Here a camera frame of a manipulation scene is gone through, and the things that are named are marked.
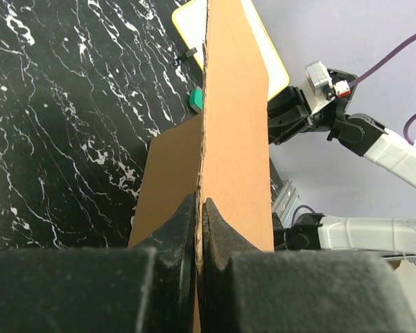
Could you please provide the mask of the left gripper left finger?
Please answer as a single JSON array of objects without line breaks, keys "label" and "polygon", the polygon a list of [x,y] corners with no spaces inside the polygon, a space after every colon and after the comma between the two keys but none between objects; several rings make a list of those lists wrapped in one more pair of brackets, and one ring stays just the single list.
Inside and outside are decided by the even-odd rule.
[{"label": "left gripper left finger", "polygon": [[196,197],[132,248],[0,251],[0,332],[191,332]]}]

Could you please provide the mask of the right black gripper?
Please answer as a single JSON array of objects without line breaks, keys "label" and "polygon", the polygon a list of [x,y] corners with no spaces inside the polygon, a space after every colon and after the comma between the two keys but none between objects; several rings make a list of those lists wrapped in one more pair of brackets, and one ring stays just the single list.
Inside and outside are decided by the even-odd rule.
[{"label": "right black gripper", "polygon": [[[347,96],[325,105],[315,101],[307,79],[299,87],[286,87],[267,105],[268,143],[280,145],[299,133],[330,131],[340,109],[345,116],[354,92],[352,88]],[[322,108],[311,114],[311,110],[319,106]]]}]

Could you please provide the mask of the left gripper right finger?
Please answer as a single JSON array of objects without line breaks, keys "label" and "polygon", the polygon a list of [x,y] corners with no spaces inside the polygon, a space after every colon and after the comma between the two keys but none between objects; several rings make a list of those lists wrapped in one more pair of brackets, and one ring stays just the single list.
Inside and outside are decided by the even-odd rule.
[{"label": "left gripper right finger", "polygon": [[202,206],[203,332],[416,332],[391,267],[368,253],[262,252]]}]

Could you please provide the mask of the large cardboard box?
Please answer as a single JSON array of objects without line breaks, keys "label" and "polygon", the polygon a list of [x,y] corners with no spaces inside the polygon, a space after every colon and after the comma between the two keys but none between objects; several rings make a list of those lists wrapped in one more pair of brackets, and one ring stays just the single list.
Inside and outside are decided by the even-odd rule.
[{"label": "large cardboard box", "polygon": [[252,245],[273,249],[267,102],[257,89],[208,86],[199,115],[154,138],[129,244],[136,246],[196,194],[196,214],[212,199],[221,216]]}]

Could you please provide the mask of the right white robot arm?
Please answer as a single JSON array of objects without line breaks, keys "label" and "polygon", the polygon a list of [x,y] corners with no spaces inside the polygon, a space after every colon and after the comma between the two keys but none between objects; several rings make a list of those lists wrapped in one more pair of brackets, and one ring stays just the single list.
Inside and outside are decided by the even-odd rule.
[{"label": "right white robot arm", "polygon": [[[319,180],[307,186],[314,203],[337,207],[330,214],[296,208],[289,225],[274,223],[276,250],[340,250],[376,253],[388,261],[416,263],[416,144],[373,117],[349,107],[356,76],[310,66],[298,86],[273,96],[267,107],[268,140],[295,144],[303,134],[315,143]],[[317,141],[326,139],[320,146]]]}]

